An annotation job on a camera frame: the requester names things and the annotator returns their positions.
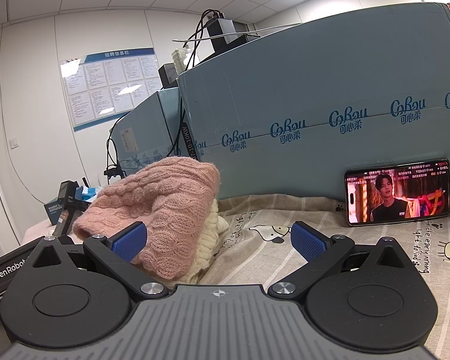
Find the phone screen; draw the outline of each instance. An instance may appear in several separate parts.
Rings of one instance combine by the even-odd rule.
[[[448,160],[349,171],[350,225],[397,223],[450,213]]]

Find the bedsheet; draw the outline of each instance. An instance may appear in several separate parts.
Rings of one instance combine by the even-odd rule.
[[[327,236],[345,234],[357,244],[396,238],[430,287],[438,318],[426,342],[437,358],[450,360],[450,216],[398,225],[348,227],[344,203],[327,198],[249,195],[219,201],[229,223],[214,250],[214,262],[200,284],[270,284],[306,261],[293,249],[290,227],[298,220]]]

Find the paper notice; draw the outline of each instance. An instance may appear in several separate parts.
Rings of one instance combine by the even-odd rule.
[[[87,74],[88,87],[90,89],[107,86],[105,80],[105,72],[102,62],[85,65],[85,73]]]
[[[145,81],[135,81],[135,82],[129,82],[128,86],[132,87],[134,85],[141,85],[136,90],[134,90],[132,94],[132,101],[133,106],[136,107],[138,104],[140,104],[142,101],[144,101],[148,97],[148,90],[147,86],[145,85]]]
[[[95,119],[94,110],[90,104],[90,96],[87,92],[70,96],[69,100],[76,126]]]
[[[91,104],[94,106],[96,117],[114,114],[114,105],[107,88],[90,91],[90,97]],[[108,110],[108,112],[101,115],[100,112],[102,112],[103,110]]]
[[[138,145],[137,141],[135,140],[135,136],[133,135],[132,128],[125,128],[125,130],[122,130],[120,132],[120,135],[122,136],[122,142],[123,147],[125,147],[125,151],[127,152],[137,152],[138,151]]]
[[[111,59],[104,61],[105,73],[108,80],[108,85],[115,85],[127,81],[125,73],[123,72],[122,61],[120,59]]]
[[[133,108],[132,99],[129,93],[121,94],[119,96],[120,91],[126,87],[126,85],[116,85],[110,87],[115,113],[128,111]]]
[[[138,57],[122,58],[122,63],[123,68],[125,69],[127,81],[138,80],[143,78],[142,68],[140,67],[140,61]]]
[[[160,77],[154,79],[146,79],[145,83],[147,84],[147,89],[150,96],[162,88],[162,81],[160,80]]]
[[[146,79],[159,76],[155,54],[141,56],[140,63],[142,64],[143,75]]]
[[[69,95],[74,95],[78,92],[84,92],[87,90],[87,82],[83,74],[83,66],[79,66],[78,71],[73,76],[65,78],[67,83],[67,91]]]

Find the pink knit fabric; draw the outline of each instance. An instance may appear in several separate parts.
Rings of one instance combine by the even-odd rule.
[[[139,260],[165,279],[190,268],[200,230],[218,191],[218,170],[211,163],[169,157],[105,187],[73,224],[82,239],[114,235],[135,221],[147,226],[147,246]]]

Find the metal bolt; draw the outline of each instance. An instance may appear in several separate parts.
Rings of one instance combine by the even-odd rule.
[[[165,290],[163,284],[156,282],[145,283],[140,287],[140,291],[148,295],[157,295],[163,292],[163,290]]]
[[[296,290],[296,287],[292,283],[289,283],[287,281],[281,281],[279,283],[275,283],[271,287],[271,289],[277,294],[291,294]]]

